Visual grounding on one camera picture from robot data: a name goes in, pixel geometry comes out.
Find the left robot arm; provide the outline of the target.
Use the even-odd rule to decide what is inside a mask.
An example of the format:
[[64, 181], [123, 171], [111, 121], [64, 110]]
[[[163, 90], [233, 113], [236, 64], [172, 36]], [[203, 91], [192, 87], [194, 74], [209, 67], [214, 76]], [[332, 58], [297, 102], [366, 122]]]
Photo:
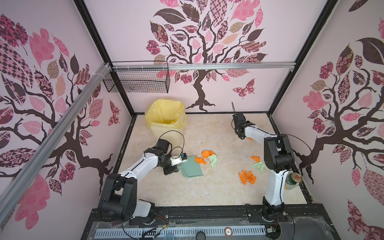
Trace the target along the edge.
[[178, 165], [187, 161], [187, 154], [172, 156], [172, 144], [159, 139], [156, 145], [144, 151], [143, 156], [130, 168], [106, 178], [98, 204], [100, 218], [106, 222], [127, 222], [133, 218], [154, 219], [155, 204], [138, 199], [138, 184], [153, 169], [163, 169], [164, 175], [179, 171]]

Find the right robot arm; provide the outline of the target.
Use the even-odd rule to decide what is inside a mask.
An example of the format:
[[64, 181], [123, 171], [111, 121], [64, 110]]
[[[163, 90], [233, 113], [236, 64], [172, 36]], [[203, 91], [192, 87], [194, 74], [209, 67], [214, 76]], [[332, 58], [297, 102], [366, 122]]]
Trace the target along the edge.
[[267, 192], [263, 197], [262, 217], [272, 221], [285, 209], [284, 184], [295, 161], [289, 138], [260, 129], [241, 113], [233, 114], [233, 123], [240, 139], [250, 138], [264, 145], [264, 163], [270, 173]]

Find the green dustpan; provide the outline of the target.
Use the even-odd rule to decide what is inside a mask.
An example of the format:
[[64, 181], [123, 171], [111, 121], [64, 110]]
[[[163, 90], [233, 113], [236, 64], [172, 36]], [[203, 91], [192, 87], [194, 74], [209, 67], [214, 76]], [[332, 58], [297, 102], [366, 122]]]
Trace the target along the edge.
[[189, 156], [187, 161], [178, 165], [178, 169], [183, 172], [186, 178], [195, 178], [203, 176], [203, 171], [199, 163], [195, 161], [197, 156]]

